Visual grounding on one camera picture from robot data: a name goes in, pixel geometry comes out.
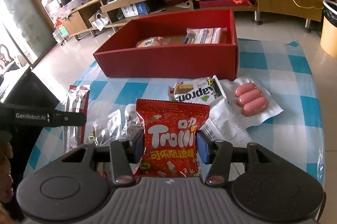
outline sausage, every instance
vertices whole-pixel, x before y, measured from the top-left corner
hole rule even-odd
[[[249,103],[247,103],[242,108],[241,114],[244,116],[253,116],[261,113],[269,106],[269,102],[265,97],[257,98]]]
[[[243,107],[245,104],[250,103],[251,101],[260,98],[262,95],[262,92],[260,89],[252,90],[248,93],[244,93],[239,97],[239,100],[236,102],[236,105],[239,107]]]
[[[248,93],[254,89],[256,89],[256,85],[254,83],[245,83],[243,85],[240,85],[238,88],[236,88],[235,90],[235,96],[239,97],[241,95],[243,95],[244,93]]]

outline red cardboard box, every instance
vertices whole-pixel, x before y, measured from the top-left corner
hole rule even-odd
[[[135,48],[139,41],[186,36],[186,29],[227,28],[219,44],[171,44]],[[128,22],[109,38],[94,57],[104,74],[114,78],[200,78],[217,75],[234,80],[239,48],[231,10],[202,9],[156,14]]]

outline floor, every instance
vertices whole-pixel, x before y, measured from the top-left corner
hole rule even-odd
[[[321,224],[337,223],[337,134],[335,134],[335,105],[337,105],[337,59],[326,54],[320,46],[316,32],[307,34],[302,30],[304,19],[263,13],[263,24],[251,23],[253,13],[236,12],[235,23],[239,38],[288,43],[297,40],[307,57],[316,82],[320,100],[326,145],[327,203]],[[70,40],[64,46],[55,47],[33,70],[41,81],[63,101],[69,85],[94,61],[92,54],[111,35],[112,29],[95,38],[90,34],[80,41]]]

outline glass door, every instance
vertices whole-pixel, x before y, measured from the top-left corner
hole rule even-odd
[[[30,66],[35,67],[56,44],[32,0],[0,0],[0,14],[0,33],[6,31]]]

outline trash can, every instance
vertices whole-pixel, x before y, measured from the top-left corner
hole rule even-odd
[[[324,0],[324,23],[321,47],[330,56],[337,58],[337,3]]]

